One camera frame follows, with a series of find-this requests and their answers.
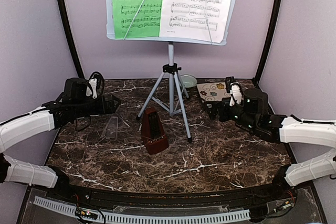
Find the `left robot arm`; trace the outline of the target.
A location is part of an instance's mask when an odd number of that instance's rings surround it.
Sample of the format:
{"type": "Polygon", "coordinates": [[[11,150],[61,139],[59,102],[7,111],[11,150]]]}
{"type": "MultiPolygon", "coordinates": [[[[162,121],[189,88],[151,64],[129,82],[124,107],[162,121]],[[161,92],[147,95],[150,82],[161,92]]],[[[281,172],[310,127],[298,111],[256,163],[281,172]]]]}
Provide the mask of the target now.
{"type": "Polygon", "coordinates": [[[12,146],[43,132],[59,129],[79,118],[113,114],[121,101],[103,95],[104,78],[94,72],[89,79],[69,78],[63,92],[53,101],[1,123],[1,183],[15,182],[53,188],[63,201],[74,197],[69,177],[54,166],[39,166],[12,158],[5,152],[12,146]]]}

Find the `red wooden metronome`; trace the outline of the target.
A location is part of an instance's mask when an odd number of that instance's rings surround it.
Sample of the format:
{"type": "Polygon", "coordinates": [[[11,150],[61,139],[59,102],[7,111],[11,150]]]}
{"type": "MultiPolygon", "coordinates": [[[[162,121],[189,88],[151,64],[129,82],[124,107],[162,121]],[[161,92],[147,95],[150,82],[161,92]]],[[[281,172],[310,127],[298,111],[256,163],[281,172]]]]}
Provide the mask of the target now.
{"type": "Polygon", "coordinates": [[[144,111],[141,140],[150,155],[160,153],[169,147],[168,138],[155,108],[144,111]]]}

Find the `green sheet music page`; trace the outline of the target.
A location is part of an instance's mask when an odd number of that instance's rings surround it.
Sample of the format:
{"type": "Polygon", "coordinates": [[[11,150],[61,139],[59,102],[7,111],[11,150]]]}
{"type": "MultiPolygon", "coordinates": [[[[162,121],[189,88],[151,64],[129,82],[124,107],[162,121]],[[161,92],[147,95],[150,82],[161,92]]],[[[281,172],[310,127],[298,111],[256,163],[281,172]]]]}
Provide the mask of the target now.
{"type": "Polygon", "coordinates": [[[116,39],[158,37],[162,0],[112,0],[116,39]]]}

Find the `white sheet music page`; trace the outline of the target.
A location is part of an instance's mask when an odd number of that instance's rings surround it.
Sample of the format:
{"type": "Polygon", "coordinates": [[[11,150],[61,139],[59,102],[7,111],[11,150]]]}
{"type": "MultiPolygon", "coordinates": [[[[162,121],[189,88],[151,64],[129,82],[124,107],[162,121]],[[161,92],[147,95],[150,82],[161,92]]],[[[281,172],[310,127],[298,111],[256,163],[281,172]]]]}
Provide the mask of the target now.
{"type": "Polygon", "coordinates": [[[160,37],[220,44],[232,0],[162,0],[160,37]]]}

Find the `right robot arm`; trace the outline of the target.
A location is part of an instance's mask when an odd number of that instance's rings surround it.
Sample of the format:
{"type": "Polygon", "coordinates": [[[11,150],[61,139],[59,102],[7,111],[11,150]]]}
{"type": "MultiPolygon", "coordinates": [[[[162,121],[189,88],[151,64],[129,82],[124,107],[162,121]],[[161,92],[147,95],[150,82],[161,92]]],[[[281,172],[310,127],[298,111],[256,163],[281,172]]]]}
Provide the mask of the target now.
{"type": "Polygon", "coordinates": [[[280,167],[268,188],[273,200],[280,199],[289,187],[335,175],[335,121],[312,121],[294,115],[270,114],[268,95],[259,89],[242,91],[237,84],[231,87],[231,98],[206,101],[204,106],[211,119],[232,120],[236,126],[271,143],[306,143],[328,146],[331,149],[307,161],[280,167]]]}

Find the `light blue music stand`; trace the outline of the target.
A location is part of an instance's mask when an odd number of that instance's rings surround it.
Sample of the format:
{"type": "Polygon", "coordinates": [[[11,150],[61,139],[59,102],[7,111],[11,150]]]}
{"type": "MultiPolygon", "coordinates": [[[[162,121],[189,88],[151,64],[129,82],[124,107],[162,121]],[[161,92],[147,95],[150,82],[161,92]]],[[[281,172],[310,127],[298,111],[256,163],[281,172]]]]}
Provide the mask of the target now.
{"type": "Polygon", "coordinates": [[[236,0],[106,0],[107,37],[111,40],[166,41],[169,61],[169,115],[185,114],[188,92],[174,61],[174,44],[223,46],[236,0]]]}

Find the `clear metronome front cover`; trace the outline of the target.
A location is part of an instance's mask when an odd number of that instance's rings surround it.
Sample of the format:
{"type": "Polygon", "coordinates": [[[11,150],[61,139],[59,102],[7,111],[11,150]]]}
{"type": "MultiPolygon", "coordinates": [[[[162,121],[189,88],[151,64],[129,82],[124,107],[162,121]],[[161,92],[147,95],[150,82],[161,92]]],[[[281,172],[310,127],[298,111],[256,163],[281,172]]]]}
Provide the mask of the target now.
{"type": "Polygon", "coordinates": [[[100,139],[116,140],[118,138],[118,125],[119,118],[117,116],[111,116],[103,129],[100,139]]]}

